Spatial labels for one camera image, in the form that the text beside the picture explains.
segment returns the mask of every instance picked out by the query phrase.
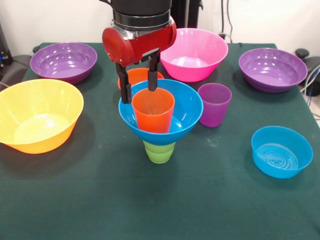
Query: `green tablecloth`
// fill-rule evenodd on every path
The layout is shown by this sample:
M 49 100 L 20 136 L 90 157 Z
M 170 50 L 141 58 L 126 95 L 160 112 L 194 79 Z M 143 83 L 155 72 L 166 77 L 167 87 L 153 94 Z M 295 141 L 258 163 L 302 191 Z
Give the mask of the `green tablecloth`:
M 213 74 L 192 84 L 227 85 L 229 111 L 220 127 L 198 123 L 162 165 L 119 116 L 115 65 L 102 44 L 89 45 L 98 62 L 77 86 L 85 104 L 70 139 L 40 155 L 0 145 L 1 240 L 320 239 L 319 127 L 297 87 L 258 92 L 238 66 L 242 53 L 274 44 L 230 44 Z M 311 143 L 313 162 L 298 176 L 271 178 L 253 163 L 251 136 L 268 125 Z

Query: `yellow bowl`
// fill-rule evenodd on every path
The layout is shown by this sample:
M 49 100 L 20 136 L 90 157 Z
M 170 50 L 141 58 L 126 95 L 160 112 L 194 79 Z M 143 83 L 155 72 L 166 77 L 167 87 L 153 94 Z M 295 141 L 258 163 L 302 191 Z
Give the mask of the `yellow bowl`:
M 0 143 L 27 154 L 61 146 L 83 110 L 84 98 L 55 79 L 20 82 L 0 92 Z

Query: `white wall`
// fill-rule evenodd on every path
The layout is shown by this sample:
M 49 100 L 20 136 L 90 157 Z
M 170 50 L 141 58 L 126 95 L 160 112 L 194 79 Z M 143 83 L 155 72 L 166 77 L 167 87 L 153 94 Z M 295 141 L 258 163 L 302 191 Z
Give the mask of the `white wall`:
M 12 55 L 42 42 L 102 42 L 112 20 L 99 0 L 0 0 L 0 23 Z
M 202 1 L 198 27 L 219 33 L 221 0 Z M 276 43 L 288 52 L 307 48 L 320 55 L 319 0 L 230 0 L 229 8 L 234 42 Z M 13 55 L 32 54 L 42 42 L 101 42 L 111 19 L 112 9 L 99 0 L 0 0 Z M 227 15 L 224 29 L 229 32 Z
M 224 11 L 227 0 L 224 0 Z M 198 27 L 221 31 L 221 1 L 203 0 Z M 320 56 L 320 0 L 229 0 L 232 40 L 241 43 L 275 43 L 294 53 L 306 48 Z M 227 14 L 224 31 L 229 33 Z

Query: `blue bowl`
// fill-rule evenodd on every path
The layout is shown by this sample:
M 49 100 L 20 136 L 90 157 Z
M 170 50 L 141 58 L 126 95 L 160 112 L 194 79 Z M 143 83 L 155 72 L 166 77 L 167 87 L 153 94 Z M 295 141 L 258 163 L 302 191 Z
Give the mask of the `blue bowl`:
M 256 131 L 251 140 L 253 161 L 265 174 L 292 178 L 312 161 L 309 142 L 299 133 L 282 126 L 266 126 Z
M 148 81 L 132 86 L 132 96 L 148 87 Z M 131 104 L 119 100 L 119 113 L 135 135 L 153 145 L 163 146 L 175 143 L 186 136 L 196 125 L 204 110 L 199 94 L 190 86 L 170 79 L 158 79 L 158 87 L 168 90 L 175 99 L 174 111 L 169 133 L 152 133 L 138 129 Z

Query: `purple bowl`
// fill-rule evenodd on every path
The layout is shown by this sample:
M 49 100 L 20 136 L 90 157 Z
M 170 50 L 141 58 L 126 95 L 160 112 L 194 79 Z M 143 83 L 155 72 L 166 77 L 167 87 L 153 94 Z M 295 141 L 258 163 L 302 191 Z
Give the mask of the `purple bowl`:
M 55 43 L 37 51 L 30 60 L 30 67 L 41 78 L 76 85 L 92 72 L 97 59 L 96 51 L 86 44 Z
M 275 48 L 256 48 L 241 55 L 240 69 L 247 82 L 265 93 L 282 93 L 301 83 L 308 74 L 295 55 Z

